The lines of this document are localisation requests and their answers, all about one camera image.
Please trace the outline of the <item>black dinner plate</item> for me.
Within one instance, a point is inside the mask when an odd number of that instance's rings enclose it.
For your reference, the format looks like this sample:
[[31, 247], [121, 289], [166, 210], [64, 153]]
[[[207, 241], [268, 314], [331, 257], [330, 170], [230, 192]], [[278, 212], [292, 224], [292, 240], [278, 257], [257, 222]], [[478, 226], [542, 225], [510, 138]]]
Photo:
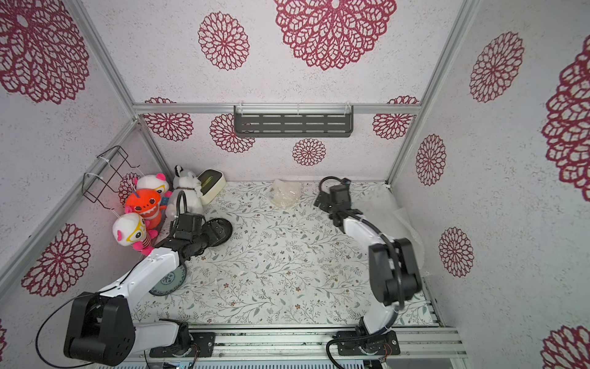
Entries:
[[207, 246], [217, 247], [227, 242], [233, 234], [233, 225], [224, 218], [212, 218], [205, 224], [205, 234], [208, 237]]

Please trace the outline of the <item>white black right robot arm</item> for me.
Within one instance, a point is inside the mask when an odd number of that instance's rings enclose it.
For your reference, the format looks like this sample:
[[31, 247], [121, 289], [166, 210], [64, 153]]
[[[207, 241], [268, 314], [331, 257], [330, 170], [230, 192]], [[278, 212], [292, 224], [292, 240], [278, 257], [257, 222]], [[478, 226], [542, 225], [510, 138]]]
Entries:
[[351, 207], [350, 195], [321, 192], [314, 206], [326, 212], [335, 227], [367, 248], [370, 289], [374, 301], [360, 320], [364, 336], [382, 335], [394, 326], [407, 301], [422, 291], [414, 247], [407, 238], [393, 239]]

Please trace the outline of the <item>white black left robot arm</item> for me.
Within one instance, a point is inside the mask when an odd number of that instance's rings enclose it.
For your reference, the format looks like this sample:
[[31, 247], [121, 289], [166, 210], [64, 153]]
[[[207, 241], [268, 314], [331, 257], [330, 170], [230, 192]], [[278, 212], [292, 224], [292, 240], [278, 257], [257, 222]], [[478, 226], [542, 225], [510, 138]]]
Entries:
[[63, 352], [67, 358], [116, 366], [130, 354], [157, 347], [175, 356], [194, 345], [186, 323], [161, 320], [135, 323], [132, 310], [162, 278], [207, 248], [224, 242], [225, 233], [176, 231], [127, 275], [103, 292], [84, 293], [72, 302]]

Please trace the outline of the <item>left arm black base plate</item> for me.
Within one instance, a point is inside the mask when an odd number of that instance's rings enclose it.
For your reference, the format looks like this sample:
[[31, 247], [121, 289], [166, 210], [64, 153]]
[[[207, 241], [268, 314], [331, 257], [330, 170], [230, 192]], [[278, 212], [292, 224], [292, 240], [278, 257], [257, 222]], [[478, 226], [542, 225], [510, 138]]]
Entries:
[[187, 345], [173, 344], [156, 347], [149, 351], [149, 358], [210, 358], [212, 356], [216, 334], [212, 331], [189, 331]]

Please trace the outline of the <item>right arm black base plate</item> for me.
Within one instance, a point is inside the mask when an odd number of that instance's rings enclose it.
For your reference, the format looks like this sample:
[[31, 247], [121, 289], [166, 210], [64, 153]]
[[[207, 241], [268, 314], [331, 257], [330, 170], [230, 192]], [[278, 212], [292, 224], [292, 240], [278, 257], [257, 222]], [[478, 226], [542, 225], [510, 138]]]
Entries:
[[338, 331], [336, 349], [340, 356], [391, 356], [400, 355], [396, 332], [388, 330], [381, 335], [365, 338], [360, 331]]

